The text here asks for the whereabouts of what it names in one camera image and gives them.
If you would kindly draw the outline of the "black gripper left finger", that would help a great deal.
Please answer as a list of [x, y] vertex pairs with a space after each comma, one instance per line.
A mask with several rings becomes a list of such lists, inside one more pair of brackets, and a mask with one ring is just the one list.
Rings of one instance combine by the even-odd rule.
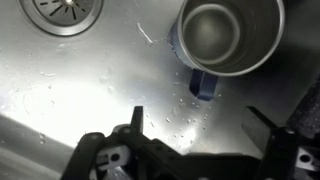
[[136, 106], [128, 125], [116, 126], [106, 137], [83, 135], [60, 180], [106, 180], [121, 169], [132, 180], [157, 180], [156, 141], [143, 134], [144, 108]]

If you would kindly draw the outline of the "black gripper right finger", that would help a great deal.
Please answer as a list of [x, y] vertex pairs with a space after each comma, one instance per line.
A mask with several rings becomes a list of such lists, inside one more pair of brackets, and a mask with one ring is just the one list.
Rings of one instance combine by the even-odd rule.
[[262, 153], [255, 180], [320, 180], [319, 134], [277, 126], [254, 106], [245, 112], [242, 129]]

